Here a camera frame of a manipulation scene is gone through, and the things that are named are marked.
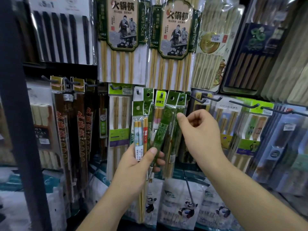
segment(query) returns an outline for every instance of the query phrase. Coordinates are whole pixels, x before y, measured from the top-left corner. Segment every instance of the hand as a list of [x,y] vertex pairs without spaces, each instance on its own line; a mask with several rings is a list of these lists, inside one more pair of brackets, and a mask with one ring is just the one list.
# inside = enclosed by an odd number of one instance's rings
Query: hand
[[[108,191],[116,193],[117,198],[122,201],[122,205],[125,207],[129,206],[142,191],[148,169],[156,152],[155,147],[150,148],[138,162],[135,158],[134,144],[132,144],[123,154]],[[160,152],[156,161],[157,165],[165,165],[165,161],[160,159],[163,156],[164,154]],[[160,168],[154,167],[153,171],[159,172]]]
[[177,120],[186,146],[202,170],[208,171],[227,160],[221,148],[218,123],[209,112],[200,109],[188,117],[178,113]]

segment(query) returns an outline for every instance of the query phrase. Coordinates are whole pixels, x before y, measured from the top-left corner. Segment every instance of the forearm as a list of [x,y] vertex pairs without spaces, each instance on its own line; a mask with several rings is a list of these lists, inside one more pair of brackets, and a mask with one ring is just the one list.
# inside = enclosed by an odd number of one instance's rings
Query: forearm
[[226,158],[211,166],[199,166],[245,230],[308,230],[308,223],[302,217]]
[[126,211],[126,204],[118,198],[110,187],[99,200],[87,217],[83,220],[77,231],[114,231],[117,230],[119,221]]

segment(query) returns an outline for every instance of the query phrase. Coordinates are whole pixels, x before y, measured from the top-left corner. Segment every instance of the fingernail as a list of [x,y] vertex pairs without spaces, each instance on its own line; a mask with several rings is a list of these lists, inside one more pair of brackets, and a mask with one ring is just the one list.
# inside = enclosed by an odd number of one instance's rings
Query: fingernail
[[155,147],[150,148],[150,152],[152,152],[153,155],[156,155],[157,149]]
[[180,118],[180,117],[182,117],[182,116],[184,116],[184,114],[183,113],[177,113],[177,118]]

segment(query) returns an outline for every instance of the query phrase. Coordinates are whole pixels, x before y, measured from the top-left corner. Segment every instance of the black metal post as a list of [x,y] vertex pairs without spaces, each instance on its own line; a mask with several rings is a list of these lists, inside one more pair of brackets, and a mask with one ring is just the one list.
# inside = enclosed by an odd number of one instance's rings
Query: black metal post
[[0,2],[0,97],[34,231],[52,231],[31,108],[22,68],[21,42],[11,0]]

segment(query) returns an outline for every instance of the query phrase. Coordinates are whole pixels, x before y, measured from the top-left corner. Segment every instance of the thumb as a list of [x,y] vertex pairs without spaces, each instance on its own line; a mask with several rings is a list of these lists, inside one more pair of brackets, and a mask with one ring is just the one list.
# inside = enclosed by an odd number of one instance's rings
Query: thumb
[[155,158],[156,153],[157,149],[155,147],[152,147],[144,154],[141,161],[137,164],[139,167],[141,167],[142,171],[148,171],[150,164]]
[[187,117],[183,113],[178,113],[176,115],[177,121],[179,123],[179,126],[181,128],[181,131],[184,135],[186,136],[187,133],[191,130],[190,128],[192,127],[191,124],[189,123]]

